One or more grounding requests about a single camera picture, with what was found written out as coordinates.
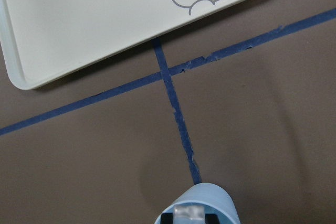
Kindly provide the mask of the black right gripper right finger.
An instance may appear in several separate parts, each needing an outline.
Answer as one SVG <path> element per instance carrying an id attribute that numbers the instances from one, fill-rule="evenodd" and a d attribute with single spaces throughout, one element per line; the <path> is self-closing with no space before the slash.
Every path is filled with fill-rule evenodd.
<path id="1" fill-rule="evenodd" d="M 218 224 L 218 216 L 216 214 L 206 214 L 205 223 L 206 224 Z"/>

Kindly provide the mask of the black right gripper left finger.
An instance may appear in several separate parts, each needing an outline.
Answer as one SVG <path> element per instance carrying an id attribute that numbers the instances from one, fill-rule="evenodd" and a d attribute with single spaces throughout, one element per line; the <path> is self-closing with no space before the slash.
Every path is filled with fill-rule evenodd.
<path id="1" fill-rule="evenodd" d="M 160 224 L 173 224 L 173 214 L 162 213 L 160 216 Z"/>

